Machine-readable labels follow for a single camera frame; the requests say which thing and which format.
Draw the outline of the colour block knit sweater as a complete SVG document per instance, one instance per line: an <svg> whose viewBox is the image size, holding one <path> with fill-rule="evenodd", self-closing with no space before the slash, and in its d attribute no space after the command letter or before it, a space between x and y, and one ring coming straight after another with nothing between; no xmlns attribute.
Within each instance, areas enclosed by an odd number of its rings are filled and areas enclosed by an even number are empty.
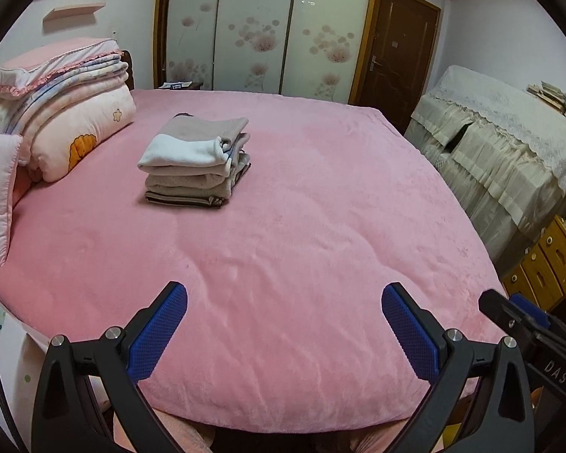
<svg viewBox="0 0 566 453"><path fill-rule="evenodd" d="M148 174L228 176L239 162L250 135L248 118L208 121L185 114L170 119L153 137L138 161Z"/></svg>

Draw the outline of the stack of books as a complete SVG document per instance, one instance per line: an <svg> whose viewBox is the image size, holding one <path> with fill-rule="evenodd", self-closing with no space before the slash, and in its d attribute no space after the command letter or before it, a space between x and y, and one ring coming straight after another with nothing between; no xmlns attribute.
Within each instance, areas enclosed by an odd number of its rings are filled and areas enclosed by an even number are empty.
<svg viewBox="0 0 566 453"><path fill-rule="evenodd" d="M526 86L526 92L536 96L566 118L566 94L560 88L541 82L540 85L529 84Z"/></svg>

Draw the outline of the wooden drawer desk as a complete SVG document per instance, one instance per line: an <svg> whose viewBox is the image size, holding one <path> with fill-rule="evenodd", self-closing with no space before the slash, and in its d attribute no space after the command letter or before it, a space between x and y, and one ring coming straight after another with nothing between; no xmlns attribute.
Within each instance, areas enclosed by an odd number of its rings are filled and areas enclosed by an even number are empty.
<svg viewBox="0 0 566 453"><path fill-rule="evenodd" d="M520 294L544 311L566 300L566 221L555 216L539 240L501 280L509 296Z"/></svg>

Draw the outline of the folded grey knit clothes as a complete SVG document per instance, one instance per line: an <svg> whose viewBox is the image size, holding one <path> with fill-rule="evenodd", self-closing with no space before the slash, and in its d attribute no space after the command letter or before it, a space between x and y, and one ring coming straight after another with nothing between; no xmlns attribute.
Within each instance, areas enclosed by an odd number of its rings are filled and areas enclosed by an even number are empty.
<svg viewBox="0 0 566 453"><path fill-rule="evenodd" d="M145 199L173 206L221 206L231 199L235 185L250 167L250 155L241 151L237 164L227 176L149 175L145 181Z"/></svg>

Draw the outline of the floral sliding wardrobe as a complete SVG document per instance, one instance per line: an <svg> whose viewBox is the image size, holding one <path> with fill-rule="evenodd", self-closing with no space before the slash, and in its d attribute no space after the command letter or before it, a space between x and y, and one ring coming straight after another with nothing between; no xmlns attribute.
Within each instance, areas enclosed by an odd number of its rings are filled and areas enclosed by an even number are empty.
<svg viewBox="0 0 566 453"><path fill-rule="evenodd" d="M374 0L156 0L153 76L350 103Z"/></svg>

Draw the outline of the dark wooden headboard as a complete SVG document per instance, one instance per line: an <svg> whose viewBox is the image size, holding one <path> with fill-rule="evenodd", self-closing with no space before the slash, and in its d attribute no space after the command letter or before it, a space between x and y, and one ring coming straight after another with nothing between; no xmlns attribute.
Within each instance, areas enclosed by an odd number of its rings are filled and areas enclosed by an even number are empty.
<svg viewBox="0 0 566 453"><path fill-rule="evenodd" d="M132 55L127 50L122 50L122 61L128 65L126 69L128 78L125 80L125 85L129 91L132 91L135 89L134 68L132 67Z"/></svg>

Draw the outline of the pink bed blanket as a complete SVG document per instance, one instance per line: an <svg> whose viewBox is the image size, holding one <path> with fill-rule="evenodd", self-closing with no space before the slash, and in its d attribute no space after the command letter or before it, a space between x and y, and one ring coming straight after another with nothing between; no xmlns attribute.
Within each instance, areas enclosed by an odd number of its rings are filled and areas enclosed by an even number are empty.
<svg viewBox="0 0 566 453"><path fill-rule="evenodd" d="M42 333L94 339L166 283L186 316L142 391L159 410L256 433L408 417L427 385L381 313L399 282L444 327L501 331L501 287L432 164L371 108L280 95L136 90L137 114L15 209L0 301ZM138 161L179 112L245 118L248 172L218 209L146 202Z"/></svg>

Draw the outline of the folded pink quilt stack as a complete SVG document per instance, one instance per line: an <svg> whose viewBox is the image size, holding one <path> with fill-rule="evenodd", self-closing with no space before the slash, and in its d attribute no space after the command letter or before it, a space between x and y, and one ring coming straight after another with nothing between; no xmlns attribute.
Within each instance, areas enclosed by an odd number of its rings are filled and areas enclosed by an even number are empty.
<svg viewBox="0 0 566 453"><path fill-rule="evenodd" d="M0 133L22 137L19 164L56 182L135 118L129 64L112 38L74 38L0 66Z"/></svg>

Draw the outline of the dark brown wooden door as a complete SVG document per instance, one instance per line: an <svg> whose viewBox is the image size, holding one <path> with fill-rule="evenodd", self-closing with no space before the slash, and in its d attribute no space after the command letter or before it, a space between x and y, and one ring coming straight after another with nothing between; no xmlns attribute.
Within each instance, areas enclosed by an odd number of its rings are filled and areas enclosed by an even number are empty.
<svg viewBox="0 0 566 453"><path fill-rule="evenodd" d="M355 104L405 133L434 56L441 10L425 0L375 0Z"/></svg>

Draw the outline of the pink wall shelf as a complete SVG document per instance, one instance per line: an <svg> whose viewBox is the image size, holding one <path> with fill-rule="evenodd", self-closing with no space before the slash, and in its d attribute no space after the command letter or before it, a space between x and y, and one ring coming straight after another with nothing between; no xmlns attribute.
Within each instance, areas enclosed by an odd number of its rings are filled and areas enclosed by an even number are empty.
<svg viewBox="0 0 566 453"><path fill-rule="evenodd" d="M69 17L83 17L84 15L94 14L105 6L105 3L98 2L55 7L43 17L43 22L53 22L54 20L62 20L62 18Z"/></svg>

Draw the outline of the cream lace covered furniture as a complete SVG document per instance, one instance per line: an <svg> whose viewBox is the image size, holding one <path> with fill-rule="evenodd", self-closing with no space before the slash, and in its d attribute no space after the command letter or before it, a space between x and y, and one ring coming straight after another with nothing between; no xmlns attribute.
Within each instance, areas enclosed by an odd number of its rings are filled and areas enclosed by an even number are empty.
<svg viewBox="0 0 566 453"><path fill-rule="evenodd" d="M449 66L406 138L434 165L498 271L566 209L566 117L526 91Z"/></svg>

